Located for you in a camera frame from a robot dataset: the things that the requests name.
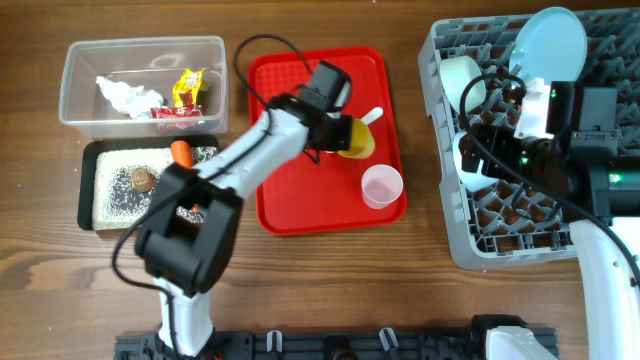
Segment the white plastic spoon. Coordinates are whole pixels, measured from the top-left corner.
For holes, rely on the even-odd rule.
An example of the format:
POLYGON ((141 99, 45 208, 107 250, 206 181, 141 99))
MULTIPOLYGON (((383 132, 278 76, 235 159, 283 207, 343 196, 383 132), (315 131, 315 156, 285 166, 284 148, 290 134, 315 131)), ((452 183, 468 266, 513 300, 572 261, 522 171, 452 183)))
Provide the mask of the white plastic spoon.
POLYGON ((361 118, 361 121, 365 125, 369 126, 370 124, 375 122, 377 119, 379 119, 383 115, 384 115, 383 108, 382 107, 375 107, 375 108, 371 109, 366 115, 364 115, 361 118))

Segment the white tissue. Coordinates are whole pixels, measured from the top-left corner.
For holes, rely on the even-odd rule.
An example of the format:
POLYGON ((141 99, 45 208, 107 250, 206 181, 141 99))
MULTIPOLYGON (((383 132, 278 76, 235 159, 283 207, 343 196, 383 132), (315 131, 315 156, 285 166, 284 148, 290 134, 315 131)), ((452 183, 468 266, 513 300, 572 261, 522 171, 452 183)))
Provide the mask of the white tissue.
POLYGON ((128 115, 132 119, 151 119, 151 110, 161 108, 165 103, 162 95, 154 90, 147 90, 144 86, 133 87, 103 76, 96 77, 96 84, 118 113, 128 115))

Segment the light blue plate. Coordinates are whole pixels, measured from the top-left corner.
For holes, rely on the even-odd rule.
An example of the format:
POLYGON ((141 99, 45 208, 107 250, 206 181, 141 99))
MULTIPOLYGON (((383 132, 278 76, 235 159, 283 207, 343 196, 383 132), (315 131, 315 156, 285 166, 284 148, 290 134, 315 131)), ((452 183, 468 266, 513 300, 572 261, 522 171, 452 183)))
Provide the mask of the light blue plate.
POLYGON ((533 15, 520 30, 509 72, 525 82, 576 81, 586 56, 587 36, 580 20, 566 8, 551 7, 533 15))

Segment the brown food lump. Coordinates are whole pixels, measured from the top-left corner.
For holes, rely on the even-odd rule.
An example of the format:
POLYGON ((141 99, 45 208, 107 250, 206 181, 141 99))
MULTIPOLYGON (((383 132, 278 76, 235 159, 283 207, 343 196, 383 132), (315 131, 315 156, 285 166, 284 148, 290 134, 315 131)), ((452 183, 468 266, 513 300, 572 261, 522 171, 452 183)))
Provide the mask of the brown food lump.
POLYGON ((146 169, 137 168, 131 174, 131 183, 135 190, 146 193, 154 187, 155 179, 146 169))

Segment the orange carrot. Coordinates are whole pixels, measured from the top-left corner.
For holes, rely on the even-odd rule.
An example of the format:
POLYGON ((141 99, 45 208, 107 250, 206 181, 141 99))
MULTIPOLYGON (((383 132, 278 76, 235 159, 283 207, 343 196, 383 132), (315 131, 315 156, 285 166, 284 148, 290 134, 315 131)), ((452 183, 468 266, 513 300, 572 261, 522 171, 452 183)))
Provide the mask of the orange carrot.
POLYGON ((170 150, 175 163, 187 169, 193 167, 193 153, 188 142, 185 140, 176 140, 171 144, 170 150))

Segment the yellow plastic cup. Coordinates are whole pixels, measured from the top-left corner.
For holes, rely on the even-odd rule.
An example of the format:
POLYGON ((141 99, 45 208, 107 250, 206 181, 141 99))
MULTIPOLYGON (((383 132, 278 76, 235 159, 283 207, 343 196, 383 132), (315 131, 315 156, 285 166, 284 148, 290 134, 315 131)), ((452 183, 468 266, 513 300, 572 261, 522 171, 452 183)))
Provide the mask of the yellow plastic cup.
POLYGON ((350 148, 340 150, 338 155, 351 159, 368 158, 375 150, 375 140, 369 126, 362 120, 354 118, 350 148))

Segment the yellow snack wrapper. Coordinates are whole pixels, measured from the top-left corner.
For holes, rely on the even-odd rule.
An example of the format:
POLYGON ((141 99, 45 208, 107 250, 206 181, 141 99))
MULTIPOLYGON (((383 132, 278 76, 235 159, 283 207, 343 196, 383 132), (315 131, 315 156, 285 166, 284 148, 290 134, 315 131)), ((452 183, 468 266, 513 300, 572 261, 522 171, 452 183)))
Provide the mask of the yellow snack wrapper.
POLYGON ((175 107, 195 106, 204 86, 204 70, 186 69, 174 84, 173 104, 175 107))

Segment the red snack wrapper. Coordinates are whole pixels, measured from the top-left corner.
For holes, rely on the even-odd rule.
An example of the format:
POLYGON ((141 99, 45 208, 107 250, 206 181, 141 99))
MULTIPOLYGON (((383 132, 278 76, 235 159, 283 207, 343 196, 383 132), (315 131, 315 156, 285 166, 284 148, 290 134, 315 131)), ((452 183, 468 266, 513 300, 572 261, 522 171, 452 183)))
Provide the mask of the red snack wrapper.
POLYGON ((197 124, 192 117, 201 117, 203 108, 201 105, 189 105, 184 107, 152 108, 151 115, 154 119, 169 119, 169 122, 157 124, 160 133, 170 130, 185 130, 197 124))

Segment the pink plastic cup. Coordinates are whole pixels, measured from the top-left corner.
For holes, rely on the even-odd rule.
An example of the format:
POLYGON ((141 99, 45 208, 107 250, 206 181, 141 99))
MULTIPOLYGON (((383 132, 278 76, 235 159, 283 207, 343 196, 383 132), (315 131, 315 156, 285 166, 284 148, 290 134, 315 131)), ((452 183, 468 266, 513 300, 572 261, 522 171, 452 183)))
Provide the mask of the pink plastic cup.
POLYGON ((365 204, 372 209, 382 209, 400 197, 404 182, 394 167, 377 164, 364 172, 361 187, 365 204))

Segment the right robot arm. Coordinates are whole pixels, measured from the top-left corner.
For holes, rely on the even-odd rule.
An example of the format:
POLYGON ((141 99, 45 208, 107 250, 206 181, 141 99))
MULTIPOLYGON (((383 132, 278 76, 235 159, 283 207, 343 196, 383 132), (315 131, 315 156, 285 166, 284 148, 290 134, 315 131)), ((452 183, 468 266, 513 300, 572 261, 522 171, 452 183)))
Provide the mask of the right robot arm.
POLYGON ((549 138, 463 121, 464 169, 551 198, 576 248, 592 359, 639 356, 639 160, 618 153, 613 86, 555 82, 549 138))

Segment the blue bowl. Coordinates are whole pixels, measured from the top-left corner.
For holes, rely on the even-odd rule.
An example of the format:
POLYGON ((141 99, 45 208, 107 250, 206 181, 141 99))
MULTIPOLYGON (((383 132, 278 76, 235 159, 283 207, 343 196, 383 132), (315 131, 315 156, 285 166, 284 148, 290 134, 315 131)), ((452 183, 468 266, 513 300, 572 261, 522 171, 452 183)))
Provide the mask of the blue bowl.
POLYGON ((456 173, 461 183, 472 193, 487 188, 498 182, 497 178, 487 177, 480 173, 480 170, 476 172, 466 172, 462 169, 462 153, 459 148, 462 140, 465 140, 467 133, 461 131, 457 133, 453 140, 453 160, 455 164, 456 173))

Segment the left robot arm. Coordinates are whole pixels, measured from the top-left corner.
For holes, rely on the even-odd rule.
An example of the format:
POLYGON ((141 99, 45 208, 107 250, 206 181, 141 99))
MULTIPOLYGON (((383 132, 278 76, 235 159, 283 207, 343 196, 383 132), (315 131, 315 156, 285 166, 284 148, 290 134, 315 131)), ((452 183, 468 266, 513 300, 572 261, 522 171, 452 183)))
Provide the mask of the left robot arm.
POLYGON ((215 157, 165 169, 134 249, 162 293, 158 336, 166 356, 195 359, 211 341, 210 291, 230 261, 245 199, 307 149, 348 148, 353 123, 283 94, 215 157))

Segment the green bowl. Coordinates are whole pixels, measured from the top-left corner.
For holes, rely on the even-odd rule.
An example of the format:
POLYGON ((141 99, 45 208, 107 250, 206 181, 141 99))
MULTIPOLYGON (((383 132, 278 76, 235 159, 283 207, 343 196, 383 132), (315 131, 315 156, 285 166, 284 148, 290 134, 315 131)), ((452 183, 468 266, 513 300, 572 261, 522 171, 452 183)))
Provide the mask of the green bowl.
MULTIPOLYGON (((482 75, 480 67, 469 56, 458 56, 441 61, 440 75, 444 94, 457 114, 461 113, 460 101, 463 90, 476 77, 482 75)), ((477 82, 466 97, 465 109, 474 110, 486 99, 484 81, 477 82)))

